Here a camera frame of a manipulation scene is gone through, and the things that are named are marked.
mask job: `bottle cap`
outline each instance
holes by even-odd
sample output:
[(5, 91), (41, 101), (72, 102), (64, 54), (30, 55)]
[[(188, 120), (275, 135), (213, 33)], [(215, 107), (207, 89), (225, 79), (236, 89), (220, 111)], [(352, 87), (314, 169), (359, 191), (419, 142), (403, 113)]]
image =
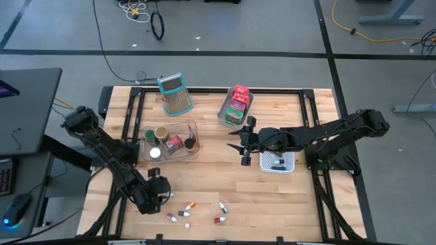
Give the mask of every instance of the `bottle cap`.
[(187, 148), (187, 149), (192, 149), (194, 146), (195, 146), (195, 142), (194, 142), (194, 140), (193, 139), (186, 139), (185, 140), (185, 147)]
[(168, 130), (165, 127), (158, 127), (155, 130), (156, 138), (162, 140), (168, 137)]
[(154, 147), (150, 150), (150, 157), (152, 159), (158, 159), (159, 157), (161, 157), (161, 150), (158, 149), (158, 147)]
[(145, 132), (145, 138), (147, 140), (152, 140), (155, 138), (155, 132), (153, 130), (147, 130), (147, 132)]

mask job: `wooden table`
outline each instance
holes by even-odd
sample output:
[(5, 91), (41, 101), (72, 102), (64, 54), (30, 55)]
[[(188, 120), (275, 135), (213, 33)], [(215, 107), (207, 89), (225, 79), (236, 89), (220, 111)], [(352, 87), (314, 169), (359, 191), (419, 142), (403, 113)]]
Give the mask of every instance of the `wooden table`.
[[(113, 88), (104, 130), (113, 138), (120, 138), (127, 107), (129, 86)], [(330, 89), (314, 89), (320, 123), (338, 119), (334, 97)], [(168, 177), (174, 196), (161, 207), (159, 214), (141, 215), (135, 205), (127, 201), (121, 237), (126, 239), (155, 239), (158, 233), (165, 240), (255, 240), (321, 241), (319, 219), (311, 172), (305, 165), (304, 152), (296, 152), (296, 166), (290, 174), (269, 174), (259, 170), (258, 154), (253, 154), (250, 167), (240, 164), (240, 155), (226, 143), (239, 144), (238, 136), (228, 135), (229, 128), (218, 125), (217, 112), (224, 93), (191, 94), (194, 107), (186, 114), (168, 117), (162, 110), (159, 93), (147, 93), (141, 128), (158, 126), (187, 119), (195, 120), (200, 138), (200, 151), (195, 158), (161, 165), (161, 174)], [(138, 102), (133, 115), (136, 115)], [(313, 126), (310, 108), (309, 124)], [(250, 115), (257, 118), (256, 130), (262, 127), (302, 126), (298, 96), (255, 94)], [(131, 120), (131, 135), (134, 120)], [(139, 156), (138, 170), (147, 175), (154, 167)], [(336, 205), (357, 234), (365, 237), (354, 182), (346, 171), (331, 171)], [(99, 173), (90, 183), (78, 233), (85, 232), (97, 219), (108, 202), (112, 176), (108, 170)], [(191, 216), (167, 220), (191, 201), (197, 203)], [(224, 203), (229, 212), (219, 208)], [(325, 208), (330, 237), (332, 222)], [(223, 223), (213, 219), (227, 217)], [(114, 231), (116, 212), (112, 219)]]

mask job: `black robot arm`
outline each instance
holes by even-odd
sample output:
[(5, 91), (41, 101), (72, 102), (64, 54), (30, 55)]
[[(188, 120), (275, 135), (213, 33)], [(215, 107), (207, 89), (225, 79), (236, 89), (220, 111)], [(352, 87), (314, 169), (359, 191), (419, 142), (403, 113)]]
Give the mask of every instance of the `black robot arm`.
[(138, 153), (127, 142), (114, 140), (99, 128), (98, 117), (90, 108), (76, 108), (65, 117), (61, 126), (98, 155), (112, 172), (119, 192), (136, 204), (141, 214), (160, 212), (161, 194), (170, 192), (170, 184), (160, 176), (160, 168), (150, 169), (149, 179), (145, 180), (132, 165)]
[(300, 151), (310, 148), (315, 151), (319, 160), (325, 160), (335, 155), (341, 148), (355, 142), (362, 137), (381, 137), (389, 130), (389, 124), (384, 120), (382, 113), (377, 110), (358, 110), (354, 114), (327, 122), (315, 127), (282, 127), (263, 128), (254, 133), (256, 119), (249, 116), (248, 126), (241, 130), (231, 132), (239, 135), (241, 146), (229, 144), (237, 149), (242, 158), (242, 165), (251, 164), (251, 152)]

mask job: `white lid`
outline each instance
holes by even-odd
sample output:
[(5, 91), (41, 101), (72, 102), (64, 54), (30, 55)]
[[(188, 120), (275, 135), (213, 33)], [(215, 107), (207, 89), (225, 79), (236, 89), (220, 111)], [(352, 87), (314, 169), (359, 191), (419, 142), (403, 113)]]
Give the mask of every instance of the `white lid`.
[(161, 150), (158, 149), (158, 147), (154, 147), (150, 150), (150, 157), (152, 159), (158, 159), (159, 157), (161, 157)]

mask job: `computer monitor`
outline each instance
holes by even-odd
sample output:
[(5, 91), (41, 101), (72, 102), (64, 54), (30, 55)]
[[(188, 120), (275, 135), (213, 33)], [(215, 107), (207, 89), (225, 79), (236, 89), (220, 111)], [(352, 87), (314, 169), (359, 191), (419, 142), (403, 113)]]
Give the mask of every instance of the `computer monitor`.
[(20, 94), (18, 89), (15, 89), (13, 86), (10, 86), (6, 82), (0, 80), (0, 98), (17, 96)]

